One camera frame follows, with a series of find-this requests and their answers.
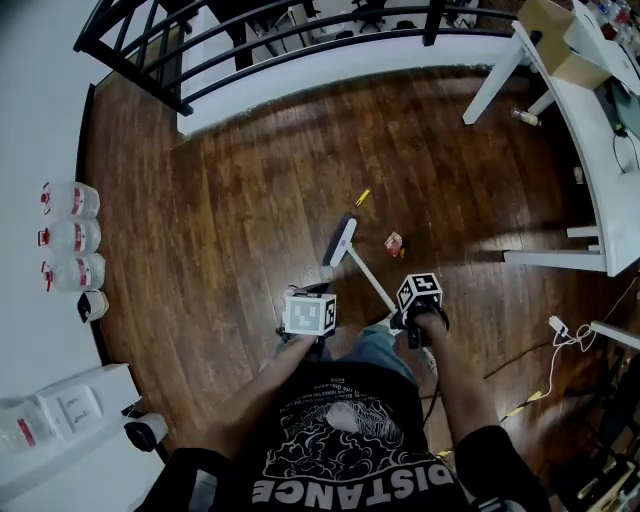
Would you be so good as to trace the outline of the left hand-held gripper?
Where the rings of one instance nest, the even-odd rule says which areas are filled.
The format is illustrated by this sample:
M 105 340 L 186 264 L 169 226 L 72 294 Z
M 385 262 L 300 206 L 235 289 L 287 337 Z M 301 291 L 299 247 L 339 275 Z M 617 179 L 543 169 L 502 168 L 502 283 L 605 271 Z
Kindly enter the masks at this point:
M 325 358 L 326 342 L 335 334 L 337 321 L 337 296 L 328 294 L 330 283 L 323 282 L 304 288 L 289 285 L 285 290 L 285 308 L 280 327 L 276 330 L 284 344 L 298 336 L 315 338 L 308 358 Z

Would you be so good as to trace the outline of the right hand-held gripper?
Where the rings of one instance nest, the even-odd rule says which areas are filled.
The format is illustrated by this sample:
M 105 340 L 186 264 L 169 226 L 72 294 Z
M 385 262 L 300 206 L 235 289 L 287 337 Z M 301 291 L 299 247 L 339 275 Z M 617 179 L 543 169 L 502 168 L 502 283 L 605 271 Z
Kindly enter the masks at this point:
M 396 293 L 398 310 L 392 315 L 390 326 L 407 332 L 410 349 L 426 348 L 430 340 L 415 323 L 415 317 L 428 312 L 437 313 L 449 329 L 449 319 L 442 308 L 443 290 L 433 273 L 410 274 Z

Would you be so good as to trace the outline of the white broom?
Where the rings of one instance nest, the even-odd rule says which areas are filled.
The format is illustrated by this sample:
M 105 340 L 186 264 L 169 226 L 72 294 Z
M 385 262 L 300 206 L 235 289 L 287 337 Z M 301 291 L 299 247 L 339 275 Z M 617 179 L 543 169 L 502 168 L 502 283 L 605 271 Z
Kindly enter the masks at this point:
M 390 313 L 395 314 L 397 312 L 395 302 L 391 299 L 389 294 L 382 287 L 381 283 L 369 270 L 368 266 L 364 263 L 353 247 L 352 239 L 354 237 L 356 227 L 357 219 L 351 213 L 346 213 L 342 216 L 322 257 L 321 264 L 325 267 L 330 266 L 332 268 L 337 268 L 344 256 L 350 255 L 373 286 L 378 296 L 387 306 Z

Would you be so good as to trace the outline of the person's blue jeans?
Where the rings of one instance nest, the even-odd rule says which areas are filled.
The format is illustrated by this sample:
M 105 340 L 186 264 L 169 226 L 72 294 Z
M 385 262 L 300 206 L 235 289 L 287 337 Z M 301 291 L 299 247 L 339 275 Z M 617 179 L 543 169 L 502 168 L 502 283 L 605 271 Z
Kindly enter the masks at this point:
M 359 388 L 418 388 L 409 366 L 395 353 L 396 338 L 382 325 L 364 328 L 350 352 L 333 359 L 327 347 L 312 361 Z

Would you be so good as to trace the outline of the yellow black striped tape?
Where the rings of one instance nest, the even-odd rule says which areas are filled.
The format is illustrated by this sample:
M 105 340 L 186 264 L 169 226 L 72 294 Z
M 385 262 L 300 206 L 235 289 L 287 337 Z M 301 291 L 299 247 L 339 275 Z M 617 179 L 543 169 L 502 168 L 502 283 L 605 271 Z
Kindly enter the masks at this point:
M 533 395 L 531 395 L 527 400 L 525 400 L 523 403 L 519 404 L 517 407 L 515 407 L 513 410 L 509 411 L 508 413 L 506 413 L 501 419 L 500 419 L 500 423 L 503 424 L 505 421 L 507 421 L 509 418 L 514 417 L 516 415 L 518 415 L 520 412 L 522 412 L 524 409 L 526 409 L 528 406 L 530 406 L 531 404 L 545 398 L 547 396 L 547 393 L 543 394 L 541 391 L 536 391 Z M 452 454 L 454 452 L 454 447 L 450 446 L 447 447 L 446 449 L 440 450 L 436 453 L 436 455 L 438 457 L 446 457 L 449 454 Z

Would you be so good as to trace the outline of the person's black printed t-shirt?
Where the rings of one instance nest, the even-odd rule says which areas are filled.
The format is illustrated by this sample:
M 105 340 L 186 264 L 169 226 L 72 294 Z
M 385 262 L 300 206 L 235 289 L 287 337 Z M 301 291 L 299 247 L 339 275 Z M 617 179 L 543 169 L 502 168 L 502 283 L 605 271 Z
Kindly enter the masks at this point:
M 481 428 L 448 467 L 416 386 L 368 363 L 304 362 L 239 458 L 182 448 L 136 512 L 550 512 L 506 431 Z

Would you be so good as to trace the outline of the small white table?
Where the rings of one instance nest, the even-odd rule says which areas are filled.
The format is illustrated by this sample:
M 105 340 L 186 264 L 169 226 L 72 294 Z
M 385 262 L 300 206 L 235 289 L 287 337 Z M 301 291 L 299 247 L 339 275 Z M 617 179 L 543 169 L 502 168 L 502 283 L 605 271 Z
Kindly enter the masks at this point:
M 633 334 L 624 329 L 598 321 L 593 321 L 590 324 L 590 328 L 594 333 L 608 337 L 618 343 L 640 351 L 640 335 Z

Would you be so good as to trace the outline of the small white black bin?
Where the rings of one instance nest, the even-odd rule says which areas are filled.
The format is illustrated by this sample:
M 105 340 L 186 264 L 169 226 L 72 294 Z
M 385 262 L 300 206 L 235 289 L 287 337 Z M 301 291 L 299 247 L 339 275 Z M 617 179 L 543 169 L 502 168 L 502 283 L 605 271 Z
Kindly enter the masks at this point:
M 82 292 L 77 309 L 83 323 L 91 323 L 101 319 L 109 309 L 109 301 L 102 290 Z
M 152 452 L 168 435 L 169 428 L 161 414 L 146 413 L 124 425 L 132 445 L 142 452 Z

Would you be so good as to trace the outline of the clear water jug red cap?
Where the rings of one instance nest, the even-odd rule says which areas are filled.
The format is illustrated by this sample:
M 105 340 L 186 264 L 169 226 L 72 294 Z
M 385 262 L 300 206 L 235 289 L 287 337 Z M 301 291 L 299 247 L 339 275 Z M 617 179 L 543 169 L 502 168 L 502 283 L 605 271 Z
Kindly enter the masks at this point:
M 96 218 L 100 209 L 100 196 L 96 189 L 80 182 L 46 182 L 40 202 L 44 215 Z
M 63 255 L 43 261 L 41 274 L 46 290 L 85 292 L 100 289 L 105 280 L 106 260 L 99 253 L 85 256 Z
M 102 233 L 95 219 L 58 219 L 38 232 L 38 246 L 58 255 L 91 254 L 98 250 Z

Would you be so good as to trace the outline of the long white table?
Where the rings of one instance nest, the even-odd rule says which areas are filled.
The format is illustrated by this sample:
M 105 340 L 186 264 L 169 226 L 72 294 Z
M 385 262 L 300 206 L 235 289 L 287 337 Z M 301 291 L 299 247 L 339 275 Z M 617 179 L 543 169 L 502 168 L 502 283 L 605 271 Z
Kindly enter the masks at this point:
M 539 115 L 557 105 L 570 132 L 589 189 L 595 222 L 569 228 L 570 238 L 594 238 L 594 250 L 507 250 L 504 261 L 514 265 L 604 272 L 614 277 L 640 260 L 640 140 L 633 134 L 625 148 L 616 135 L 595 89 L 550 76 L 535 46 L 518 21 L 514 33 L 488 77 L 464 112 L 474 124 L 525 58 L 535 64 L 547 91 L 529 109 Z

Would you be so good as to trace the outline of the white carton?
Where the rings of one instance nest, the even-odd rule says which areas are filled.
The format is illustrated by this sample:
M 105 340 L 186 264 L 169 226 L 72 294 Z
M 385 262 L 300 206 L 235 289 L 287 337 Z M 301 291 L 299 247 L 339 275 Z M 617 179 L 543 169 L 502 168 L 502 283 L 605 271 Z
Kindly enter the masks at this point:
M 36 399 L 56 434 L 64 440 L 91 430 L 103 420 L 94 392 L 88 385 L 43 390 Z

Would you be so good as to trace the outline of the black metal railing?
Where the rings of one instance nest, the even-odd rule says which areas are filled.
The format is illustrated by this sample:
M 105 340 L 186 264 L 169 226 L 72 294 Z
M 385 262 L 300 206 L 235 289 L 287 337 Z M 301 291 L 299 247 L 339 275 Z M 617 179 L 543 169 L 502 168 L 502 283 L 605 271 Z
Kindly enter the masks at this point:
M 504 37 L 477 26 L 511 22 L 480 0 L 386 0 L 381 31 L 359 32 L 352 0 L 98 0 L 74 50 L 128 79 L 174 112 L 242 79 L 352 45 L 415 38 Z

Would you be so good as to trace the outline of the green flat device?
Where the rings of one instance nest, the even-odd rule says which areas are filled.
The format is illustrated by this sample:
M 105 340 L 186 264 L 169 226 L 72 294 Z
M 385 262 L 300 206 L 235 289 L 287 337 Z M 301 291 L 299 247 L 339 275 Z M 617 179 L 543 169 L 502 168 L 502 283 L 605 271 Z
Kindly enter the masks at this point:
M 640 140 L 640 96 L 629 92 L 617 79 L 606 84 L 606 99 L 611 106 L 611 123 L 615 131 L 624 130 Z

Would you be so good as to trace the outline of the black swivel chair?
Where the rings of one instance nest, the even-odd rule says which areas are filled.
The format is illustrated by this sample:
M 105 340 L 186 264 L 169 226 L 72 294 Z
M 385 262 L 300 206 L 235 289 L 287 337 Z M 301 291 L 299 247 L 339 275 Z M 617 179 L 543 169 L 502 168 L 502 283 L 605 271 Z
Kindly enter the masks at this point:
M 381 31 L 381 26 L 386 23 L 382 14 L 386 0 L 352 0 L 352 4 L 355 5 L 352 11 L 356 16 L 355 21 L 361 23 L 360 33 L 368 28 L 376 32 Z

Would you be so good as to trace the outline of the brown cardboard box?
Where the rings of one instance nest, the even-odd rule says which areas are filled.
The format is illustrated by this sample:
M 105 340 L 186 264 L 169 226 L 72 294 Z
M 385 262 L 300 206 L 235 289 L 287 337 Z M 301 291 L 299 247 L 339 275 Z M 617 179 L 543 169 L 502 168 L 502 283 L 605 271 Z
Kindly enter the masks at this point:
M 550 76 L 593 90 L 611 76 L 591 29 L 552 0 L 526 0 L 517 18 Z

